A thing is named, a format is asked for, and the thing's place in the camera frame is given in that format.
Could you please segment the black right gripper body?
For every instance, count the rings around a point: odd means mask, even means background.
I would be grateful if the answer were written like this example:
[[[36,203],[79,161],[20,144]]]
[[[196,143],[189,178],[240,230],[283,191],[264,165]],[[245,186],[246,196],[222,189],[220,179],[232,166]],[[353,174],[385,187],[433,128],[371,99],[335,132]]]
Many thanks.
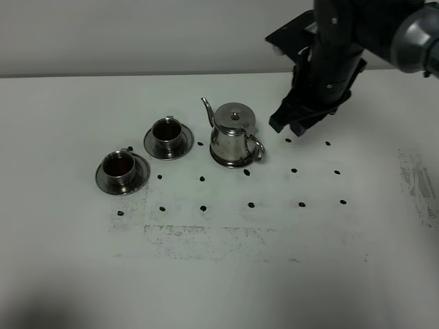
[[[364,48],[356,43],[333,44],[314,38],[311,57],[300,68],[294,93],[313,111],[327,110],[342,102],[348,92]]]

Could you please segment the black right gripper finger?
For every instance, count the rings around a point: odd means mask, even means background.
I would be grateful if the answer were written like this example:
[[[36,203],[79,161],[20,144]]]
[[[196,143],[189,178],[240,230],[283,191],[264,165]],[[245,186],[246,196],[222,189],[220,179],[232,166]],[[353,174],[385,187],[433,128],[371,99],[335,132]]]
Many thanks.
[[[291,105],[293,121],[290,130],[302,136],[308,129],[323,120],[327,115],[335,114],[341,103],[331,105],[294,103]]]
[[[269,124],[280,133],[286,125],[295,134],[304,134],[307,131],[302,122],[309,114],[307,108],[294,89],[291,89],[282,100],[278,110],[270,116]]]

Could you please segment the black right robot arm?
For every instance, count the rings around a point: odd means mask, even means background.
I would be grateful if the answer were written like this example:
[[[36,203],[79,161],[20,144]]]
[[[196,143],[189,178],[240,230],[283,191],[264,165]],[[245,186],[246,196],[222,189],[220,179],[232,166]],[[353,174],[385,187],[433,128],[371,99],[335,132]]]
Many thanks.
[[[364,51],[401,72],[437,76],[438,3],[314,1],[266,41],[294,62],[292,88],[269,124],[302,136],[351,97]]]

